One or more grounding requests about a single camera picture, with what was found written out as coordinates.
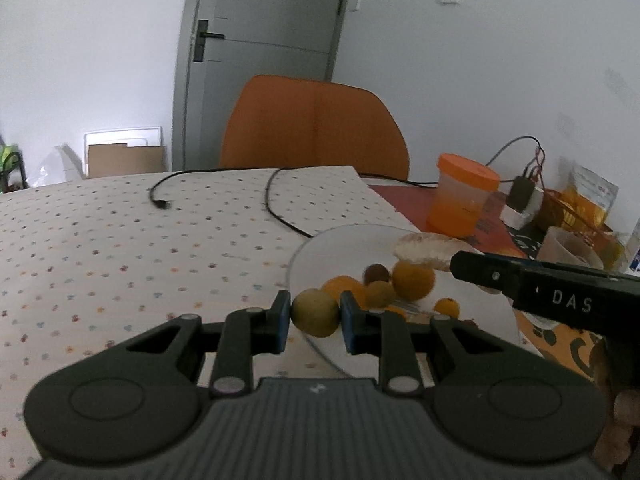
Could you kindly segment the person's right hand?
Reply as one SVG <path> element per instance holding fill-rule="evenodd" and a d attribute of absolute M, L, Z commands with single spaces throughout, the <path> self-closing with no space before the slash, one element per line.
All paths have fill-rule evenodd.
<path fill-rule="evenodd" d="M 639 391 L 613 392 L 603 339 L 591 350 L 590 366 L 594 383 L 608 404 L 606 422 L 594 447 L 592 458 L 605 471 L 611 472 L 614 466 L 626 462 L 631 454 L 632 430 L 639 426 Z"/>

